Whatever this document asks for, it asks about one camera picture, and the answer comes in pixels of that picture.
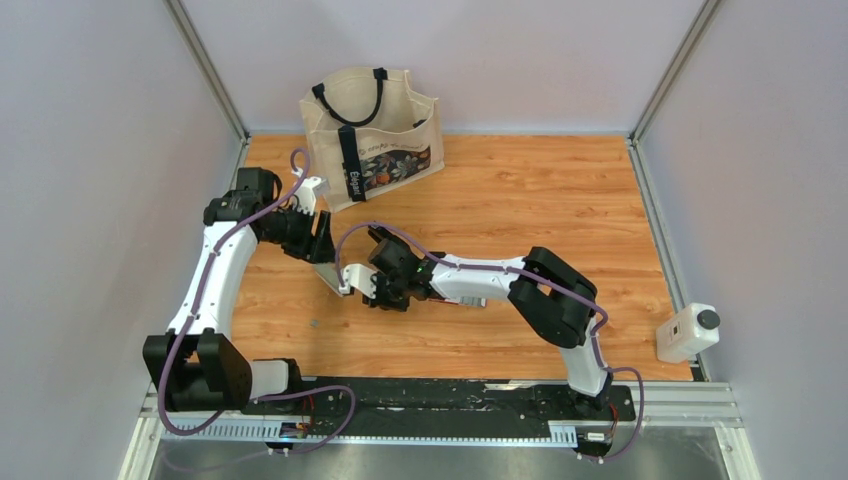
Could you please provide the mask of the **red white staple box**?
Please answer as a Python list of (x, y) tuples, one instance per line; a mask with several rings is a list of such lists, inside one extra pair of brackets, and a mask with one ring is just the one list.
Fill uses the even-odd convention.
[(470, 297), (470, 296), (462, 296), (458, 298), (447, 298), (447, 299), (433, 299), (433, 302), (448, 304), (448, 305), (457, 305), (457, 306), (465, 306), (465, 307), (473, 307), (473, 308), (485, 308), (487, 305), (487, 301), (484, 298), (478, 297)]

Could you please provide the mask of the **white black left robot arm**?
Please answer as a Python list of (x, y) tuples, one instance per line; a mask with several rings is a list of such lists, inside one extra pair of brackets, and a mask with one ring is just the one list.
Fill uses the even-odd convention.
[(310, 264), (331, 261), (331, 215), (316, 203), (325, 179), (296, 172), (291, 194), (278, 175), (241, 168), (236, 184), (203, 211), (201, 253), (182, 306), (165, 333), (145, 340), (142, 356), (169, 412), (242, 410), (266, 396), (294, 414), (306, 389), (292, 359), (247, 360), (232, 343), (232, 317), (242, 278), (260, 243)]

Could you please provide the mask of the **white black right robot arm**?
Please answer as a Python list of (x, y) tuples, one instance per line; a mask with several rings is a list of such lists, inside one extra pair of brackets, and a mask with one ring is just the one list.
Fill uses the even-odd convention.
[(575, 413), (593, 419), (609, 407), (612, 376), (590, 338), (600, 311), (597, 288), (552, 251), (534, 247), (506, 260), (416, 255), (386, 227), (371, 226), (368, 234), (376, 243), (368, 258), (376, 270), (365, 305), (404, 312), (414, 300), (508, 302), (537, 336), (559, 349)]

